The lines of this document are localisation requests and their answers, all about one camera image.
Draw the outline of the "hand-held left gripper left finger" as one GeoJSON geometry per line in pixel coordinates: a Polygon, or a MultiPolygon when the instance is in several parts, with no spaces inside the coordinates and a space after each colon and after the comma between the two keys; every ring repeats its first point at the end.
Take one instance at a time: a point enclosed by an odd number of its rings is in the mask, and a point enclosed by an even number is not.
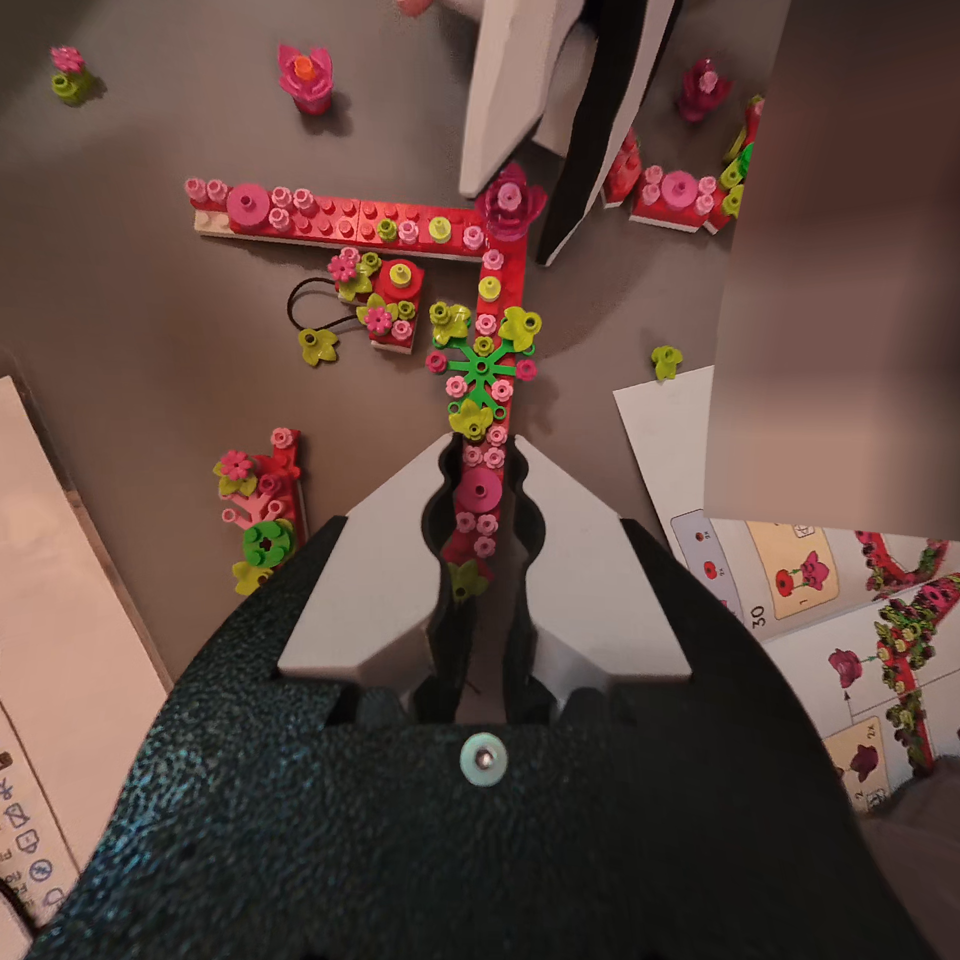
{"type": "Polygon", "coordinates": [[[461,438],[446,434],[346,515],[278,661],[297,679],[387,689],[421,722],[451,722],[476,618],[473,581],[442,556],[461,438]]]}

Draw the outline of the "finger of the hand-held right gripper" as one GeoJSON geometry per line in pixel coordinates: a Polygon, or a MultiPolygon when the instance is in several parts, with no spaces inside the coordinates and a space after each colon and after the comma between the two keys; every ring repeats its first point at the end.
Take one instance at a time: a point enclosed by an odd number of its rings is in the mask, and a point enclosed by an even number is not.
{"type": "Polygon", "coordinates": [[[564,158],[594,65],[585,1],[459,1],[479,25],[462,141],[460,193],[475,198],[523,138],[564,158]]]}
{"type": "Polygon", "coordinates": [[[682,1],[588,2],[597,45],[535,262],[548,266],[594,205],[666,50],[682,1]]]}

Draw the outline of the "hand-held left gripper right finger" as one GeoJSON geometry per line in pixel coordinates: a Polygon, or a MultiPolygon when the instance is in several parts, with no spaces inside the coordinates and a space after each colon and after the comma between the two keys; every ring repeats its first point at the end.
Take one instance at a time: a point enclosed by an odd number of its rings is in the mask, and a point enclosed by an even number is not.
{"type": "Polygon", "coordinates": [[[527,439],[509,439],[525,552],[509,629],[509,721],[547,722],[578,690],[678,682],[690,665],[619,514],[527,439]]]}

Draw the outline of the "red lego segment green round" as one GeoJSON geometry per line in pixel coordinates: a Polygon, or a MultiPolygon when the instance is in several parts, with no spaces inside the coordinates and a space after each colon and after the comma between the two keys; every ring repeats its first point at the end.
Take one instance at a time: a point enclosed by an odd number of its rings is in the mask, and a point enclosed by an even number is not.
{"type": "Polygon", "coordinates": [[[222,521],[242,533],[243,557],[232,567],[236,594],[256,592],[308,539],[300,438],[299,430],[277,427],[269,453],[231,449],[213,467],[222,521]]]}

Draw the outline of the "dark magenta lego rose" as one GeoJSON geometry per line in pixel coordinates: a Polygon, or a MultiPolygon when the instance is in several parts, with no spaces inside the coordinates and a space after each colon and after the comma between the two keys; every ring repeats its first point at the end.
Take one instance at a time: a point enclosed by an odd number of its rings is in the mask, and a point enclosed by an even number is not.
{"type": "Polygon", "coordinates": [[[520,163],[512,161],[474,200],[474,207],[487,236],[509,243],[526,237],[546,202],[546,191],[529,184],[520,163]]]}
{"type": "Polygon", "coordinates": [[[712,58],[699,59],[682,76],[676,102],[679,116],[688,124],[704,121],[725,102],[732,86],[712,58]]]}

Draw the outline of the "red lego arch pink disc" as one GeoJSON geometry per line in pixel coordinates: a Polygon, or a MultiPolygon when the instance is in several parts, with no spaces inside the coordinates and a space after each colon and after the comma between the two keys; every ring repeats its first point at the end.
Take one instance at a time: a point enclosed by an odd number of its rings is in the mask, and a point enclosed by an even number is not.
{"type": "Polygon", "coordinates": [[[645,165],[640,141],[629,127],[602,185],[604,209],[631,201],[631,222],[686,234],[719,233],[738,219],[763,106],[762,95],[748,102],[743,125],[724,155],[725,168],[718,176],[645,165]]]}

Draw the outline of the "magenta lego flower orange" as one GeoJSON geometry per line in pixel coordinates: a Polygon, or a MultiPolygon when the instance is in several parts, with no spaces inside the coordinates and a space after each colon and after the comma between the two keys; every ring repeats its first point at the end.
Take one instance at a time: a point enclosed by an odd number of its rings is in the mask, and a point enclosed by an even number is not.
{"type": "Polygon", "coordinates": [[[291,45],[280,43],[277,60],[279,86],[293,99],[297,109],[311,116],[325,114],[334,90],[329,50],[313,47],[305,54],[291,45]]]}

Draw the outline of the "red angled lego flower frame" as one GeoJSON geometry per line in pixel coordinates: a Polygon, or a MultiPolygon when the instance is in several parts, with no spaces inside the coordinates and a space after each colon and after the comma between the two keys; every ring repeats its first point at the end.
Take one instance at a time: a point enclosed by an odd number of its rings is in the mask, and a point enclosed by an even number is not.
{"type": "Polygon", "coordinates": [[[473,209],[324,196],[306,188],[228,185],[189,177],[183,184],[194,229],[207,237],[316,245],[376,252],[384,259],[435,258],[479,267],[477,304],[438,300],[418,323],[430,330],[424,365],[444,379],[451,430],[462,437],[466,479],[454,494],[455,531],[442,549],[454,580],[472,581],[475,597],[490,582],[497,551],[500,500],[511,404],[518,382],[538,374],[535,340],[542,317],[522,306],[526,237],[491,239],[473,209]]]}

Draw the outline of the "lego instruction booklet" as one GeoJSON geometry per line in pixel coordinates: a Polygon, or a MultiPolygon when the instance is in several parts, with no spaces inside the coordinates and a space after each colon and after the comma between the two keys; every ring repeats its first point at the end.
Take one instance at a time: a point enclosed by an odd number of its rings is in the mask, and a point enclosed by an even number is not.
{"type": "Polygon", "coordinates": [[[958,542],[709,518],[713,376],[614,393],[634,458],[675,558],[761,644],[872,810],[958,759],[958,542]]]}

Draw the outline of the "small red lego flower block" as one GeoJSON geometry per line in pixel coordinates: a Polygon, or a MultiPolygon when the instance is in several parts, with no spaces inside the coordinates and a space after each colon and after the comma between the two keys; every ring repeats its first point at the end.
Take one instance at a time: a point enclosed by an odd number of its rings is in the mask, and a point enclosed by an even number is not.
{"type": "Polygon", "coordinates": [[[384,259],[375,251],[345,247],[327,264],[339,299],[354,308],[372,346],[413,351],[425,272],[407,259],[384,259]]]}

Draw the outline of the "black elastic band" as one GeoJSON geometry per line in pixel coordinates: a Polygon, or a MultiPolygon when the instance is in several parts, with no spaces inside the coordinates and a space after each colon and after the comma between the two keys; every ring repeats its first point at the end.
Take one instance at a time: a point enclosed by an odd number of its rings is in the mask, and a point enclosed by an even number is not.
{"type": "MultiPolygon", "coordinates": [[[[301,294],[304,294],[306,292],[307,287],[310,287],[311,285],[316,286],[317,284],[324,284],[325,286],[332,288],[334,293],[337,292],[335,289],[335,280],[333,278],[331,278],[328,275],[313,275],[313,276],[308,276],[304,280],[295,284],[290,294],[288,295],[288,298],[286,301],[286,314],[291,325],[295,327],[297,331],[305,331],[307,330],[307,327],[303,326],[297,321],[294,315],[295,303],[298,297],[301,294]]],[[[317,330],[317,331],[332,330],[344,323],[350,323],[355,321],[357,321],[356,314],[355,314],[355,311],[352,310],[346,316],[331,320],[330,322],[321,324],[319,326],[313,326],[311,327],[311,330],[317,330]]]]}

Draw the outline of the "white paper sheet at left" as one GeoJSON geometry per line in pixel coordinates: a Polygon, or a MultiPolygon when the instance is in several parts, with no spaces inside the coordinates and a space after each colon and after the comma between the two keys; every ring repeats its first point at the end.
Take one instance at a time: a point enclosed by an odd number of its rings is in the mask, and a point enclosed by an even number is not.
{"type": "Polygon", "coordinates": [[[2,361],[1,876],[38,928],[100,841],[166,699],[2,361]]]}

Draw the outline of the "pink flower on lime stud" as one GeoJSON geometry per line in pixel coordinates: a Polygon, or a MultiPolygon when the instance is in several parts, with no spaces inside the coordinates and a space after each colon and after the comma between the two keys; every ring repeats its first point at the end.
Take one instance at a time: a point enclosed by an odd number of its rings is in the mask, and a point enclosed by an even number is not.
{"type": "Polygon", "coordinates": [[[56,97],[68,106],[79,106],[90,96],[93,75],[78,49],[71,46],[53,46],[50,49],[54,75],[51,87],[56,97]]]}

